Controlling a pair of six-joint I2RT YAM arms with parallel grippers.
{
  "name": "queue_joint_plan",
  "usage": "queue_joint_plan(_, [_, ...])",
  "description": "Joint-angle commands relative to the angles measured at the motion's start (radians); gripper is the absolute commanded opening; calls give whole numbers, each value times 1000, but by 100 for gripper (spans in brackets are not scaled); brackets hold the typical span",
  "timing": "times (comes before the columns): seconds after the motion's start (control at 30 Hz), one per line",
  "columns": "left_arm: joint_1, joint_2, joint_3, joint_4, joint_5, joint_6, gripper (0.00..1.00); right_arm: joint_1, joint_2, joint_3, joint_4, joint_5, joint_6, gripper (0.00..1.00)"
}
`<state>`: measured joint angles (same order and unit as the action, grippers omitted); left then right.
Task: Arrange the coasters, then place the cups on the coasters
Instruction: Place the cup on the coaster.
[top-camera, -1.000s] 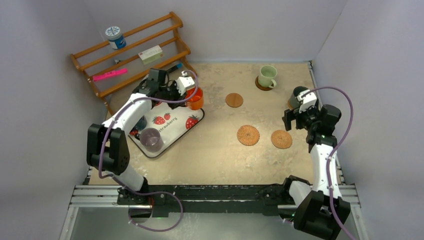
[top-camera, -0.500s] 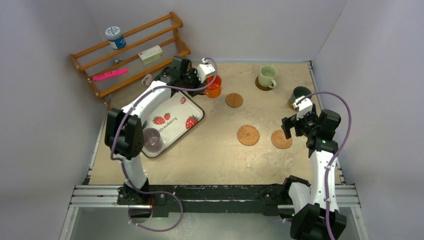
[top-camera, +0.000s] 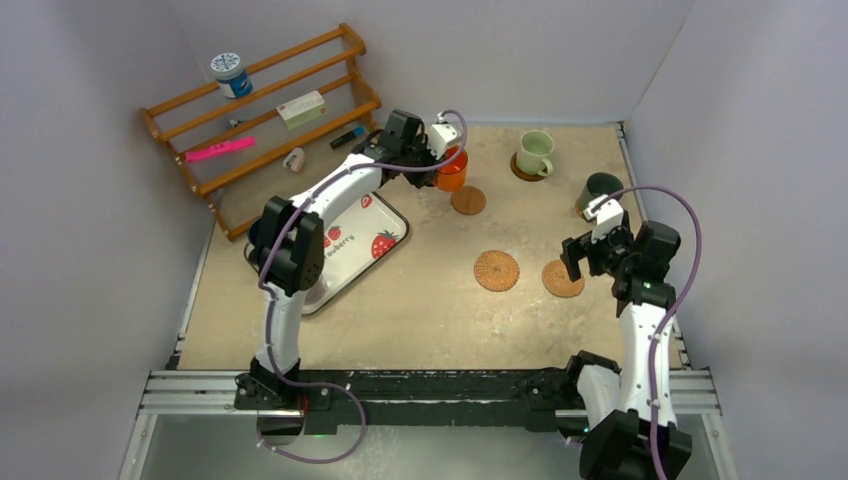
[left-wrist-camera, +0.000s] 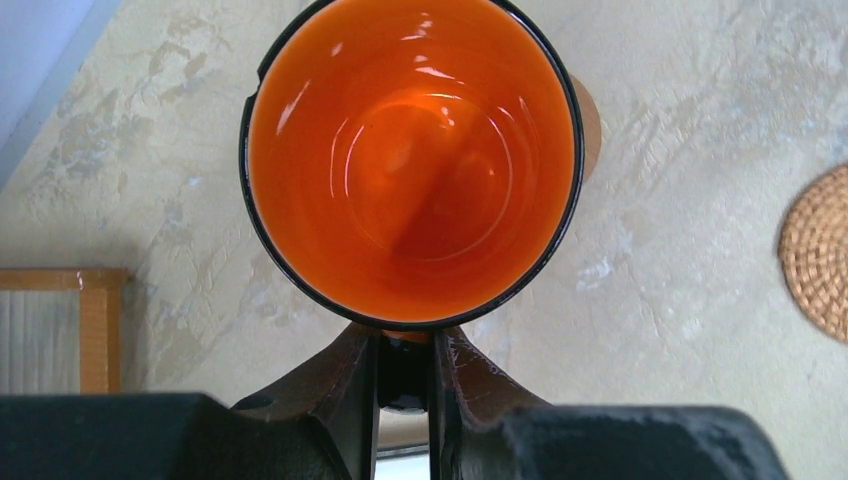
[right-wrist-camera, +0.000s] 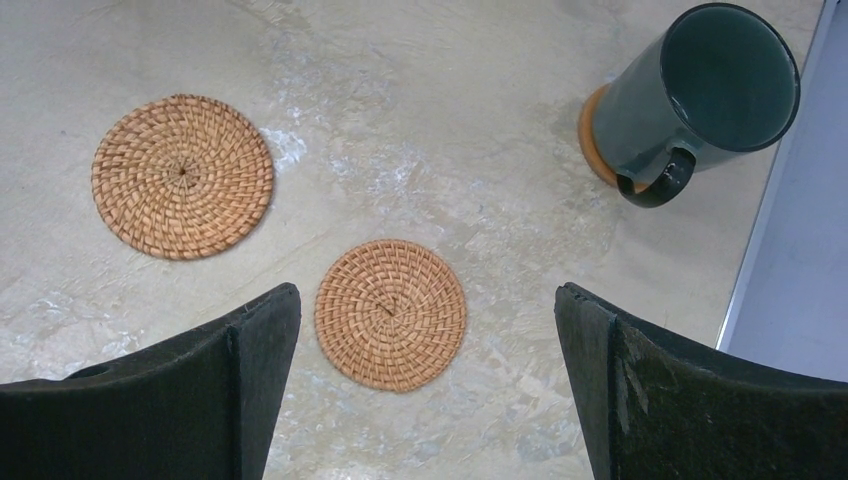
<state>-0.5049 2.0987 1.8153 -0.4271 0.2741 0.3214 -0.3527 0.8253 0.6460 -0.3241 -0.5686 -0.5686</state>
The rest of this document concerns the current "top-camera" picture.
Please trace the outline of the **orange mug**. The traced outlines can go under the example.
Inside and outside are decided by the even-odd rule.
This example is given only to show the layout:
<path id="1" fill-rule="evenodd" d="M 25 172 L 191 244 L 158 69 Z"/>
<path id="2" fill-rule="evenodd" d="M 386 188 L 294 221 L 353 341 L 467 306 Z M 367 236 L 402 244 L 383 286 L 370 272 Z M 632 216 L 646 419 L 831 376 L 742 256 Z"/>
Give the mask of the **orange mug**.
<path id="1" fill-rule="evenodd" d="M 445 156 L 448 158 L 455 157 L 455 159 L 438 170 L 435 187 L 443 192 L 455 192 L 465 184 L 468 155 L 465 150 L 452 147 L 446 152 Z"/>

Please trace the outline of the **dark green mug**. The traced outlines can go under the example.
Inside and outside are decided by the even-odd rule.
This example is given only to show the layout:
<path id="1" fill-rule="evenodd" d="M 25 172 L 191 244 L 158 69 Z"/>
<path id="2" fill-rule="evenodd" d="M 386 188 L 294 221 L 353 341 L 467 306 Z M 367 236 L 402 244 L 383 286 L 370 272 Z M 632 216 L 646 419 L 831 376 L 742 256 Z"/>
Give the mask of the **dark green mug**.
<path id="1" fill-rule="evenodd" d="M 620 179 L 607 172 L 596 172 L 588 177 L 584 187 L 575 202 L 584 210 L 595 198 L 615 193 L 623 188 Z"/>

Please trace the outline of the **plain round wooden coaster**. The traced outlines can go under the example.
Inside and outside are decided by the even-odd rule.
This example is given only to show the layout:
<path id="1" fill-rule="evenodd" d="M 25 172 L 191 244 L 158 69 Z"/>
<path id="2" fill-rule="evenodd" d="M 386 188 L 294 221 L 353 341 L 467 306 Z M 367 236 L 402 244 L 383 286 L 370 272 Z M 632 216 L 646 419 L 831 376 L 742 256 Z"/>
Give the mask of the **plain round wooden coaster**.
<path id="1" fill-rule="evenodd" d="M 486 204 L 486 195 L 474 186 L 463 186 L 451 195 L 453 209 L 462 215 L 479 214 L 485 209 Z"/>

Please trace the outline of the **white strawberry metal tray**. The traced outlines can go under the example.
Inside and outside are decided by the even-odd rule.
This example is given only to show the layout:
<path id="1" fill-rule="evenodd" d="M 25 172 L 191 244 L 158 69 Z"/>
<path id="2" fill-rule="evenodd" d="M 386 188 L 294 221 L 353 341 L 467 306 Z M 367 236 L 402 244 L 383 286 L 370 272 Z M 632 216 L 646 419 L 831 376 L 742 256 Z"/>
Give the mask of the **white strawberry metal tray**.
<path id="1" fill-rule="evenodd" d="M 322 310 L 403 242 L 409 230 L 407 219 L 382 196 L 361 197 L 325 230 L 324 269 L 307 293 L 303 314 Z"/>

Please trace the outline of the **dark grooved wooden coaster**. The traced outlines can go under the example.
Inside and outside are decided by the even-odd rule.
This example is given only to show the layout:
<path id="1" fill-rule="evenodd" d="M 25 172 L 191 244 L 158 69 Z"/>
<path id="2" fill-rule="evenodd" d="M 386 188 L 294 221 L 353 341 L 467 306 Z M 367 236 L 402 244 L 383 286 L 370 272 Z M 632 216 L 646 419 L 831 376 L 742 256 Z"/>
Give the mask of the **dark grooved wooden coaster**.
<path id="1" fill-rule="evenodd" d="M 526 182 L 539 182 L 546 178 L 545 173 L 547 172 L 546 168 L 543 168 L 542 175 L 538 174 L 528 174 L 522 171 L 517 164 L 517 154 L 513 153 L 510 159 L 510 170 L 511 172 L 520 180 Z"/>

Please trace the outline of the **light green mug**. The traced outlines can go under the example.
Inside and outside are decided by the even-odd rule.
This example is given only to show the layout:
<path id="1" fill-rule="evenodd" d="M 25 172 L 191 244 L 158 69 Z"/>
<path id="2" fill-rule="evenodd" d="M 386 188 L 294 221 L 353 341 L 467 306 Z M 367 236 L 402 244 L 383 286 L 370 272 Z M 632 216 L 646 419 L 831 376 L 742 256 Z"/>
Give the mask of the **light green mug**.
<path id="1" fill-rule="evenodd" d="M 550 156 L 554 149 L 554 140 L 548 133 L 528 131 L 521 136 L 516 166 L 524 174 L 547 177 L 553 172 Z"/>

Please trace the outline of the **woven rattan round coaster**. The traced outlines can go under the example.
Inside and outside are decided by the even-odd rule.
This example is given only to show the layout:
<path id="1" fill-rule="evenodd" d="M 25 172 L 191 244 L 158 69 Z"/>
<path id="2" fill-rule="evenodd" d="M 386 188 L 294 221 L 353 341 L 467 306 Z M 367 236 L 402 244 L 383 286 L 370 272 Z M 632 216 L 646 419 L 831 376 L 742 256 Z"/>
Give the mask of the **woven rattan round coaster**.
<path id="1" fill-rule="evenodd" d="M 481 253 L 473 266 L 475 280 L 484 289 L 504 292 L 514 287 L 520 278 L 520 267 L 513 256 L 500 250 Z"/>

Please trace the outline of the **brown wooden round coaster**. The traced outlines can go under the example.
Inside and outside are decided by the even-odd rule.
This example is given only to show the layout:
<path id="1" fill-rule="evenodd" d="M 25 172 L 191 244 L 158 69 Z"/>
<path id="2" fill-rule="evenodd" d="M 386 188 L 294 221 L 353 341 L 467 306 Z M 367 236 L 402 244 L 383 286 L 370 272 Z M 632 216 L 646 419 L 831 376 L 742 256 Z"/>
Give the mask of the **brown wooden round coaster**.
<path id="1" fill-rule="evenodd" d="M 582 219 L 582 220 L 586 221 L 586 217 L 584 216 L 583 209 L 581 208 L 581 206 L 580 206 L 580 204 L 579 204 L 579 203 L 575 202 L 575 207 L 574 207 L 574 209 L 575 209 L 575 212 L 576 212 L 576 214 L 578 215 L 578 217 L 579 217 L 580 219 Z"/>

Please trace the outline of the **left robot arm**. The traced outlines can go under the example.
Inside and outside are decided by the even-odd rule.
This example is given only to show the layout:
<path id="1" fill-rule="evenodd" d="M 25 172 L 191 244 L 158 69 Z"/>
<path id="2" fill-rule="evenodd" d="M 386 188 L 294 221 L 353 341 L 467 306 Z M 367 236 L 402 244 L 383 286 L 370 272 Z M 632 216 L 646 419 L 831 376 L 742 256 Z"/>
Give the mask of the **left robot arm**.
<path id="1" fill-rule="evenodd" d="M 293 407 L 309 389 L 332 387 L 299 378 L 303 309 L 323 273 L 326 227 L 397 176 L 418 189 L 434 186 L 439 169 L 465 147 L 467 130 L 455 109 L 440 112 L 430 125 L 395 109 L 383 128 L 369 133 L 324 179 L 290 199 L 266 202 L 249 237 L 265 299 L 264 333 L 248 372 L 236 378 L 235 409 Z"/>

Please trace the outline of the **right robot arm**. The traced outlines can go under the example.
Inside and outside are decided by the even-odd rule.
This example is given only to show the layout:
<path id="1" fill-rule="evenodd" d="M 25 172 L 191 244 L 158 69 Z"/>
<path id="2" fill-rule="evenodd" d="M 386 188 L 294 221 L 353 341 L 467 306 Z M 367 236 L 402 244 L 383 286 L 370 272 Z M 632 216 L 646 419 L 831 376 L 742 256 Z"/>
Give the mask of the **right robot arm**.
<path id="1" fill-rule="evenodd" d="M 623 360 L 616 363 L 580 352 L 569 362 L 561 392 L 586 408 L 579 473 L 584 479 L 675 479 L 693 451 L 692 437 L 678 427 L 671 401 L 671 308 L 677 299 L 666 274 L 681 239 L 662 223 L 645 221 L 630 230 L 627 211 L 603 195 L 583 209 L 590 232 L 563 243 L 569 280 L 608 275 L 617 301 Z"/>

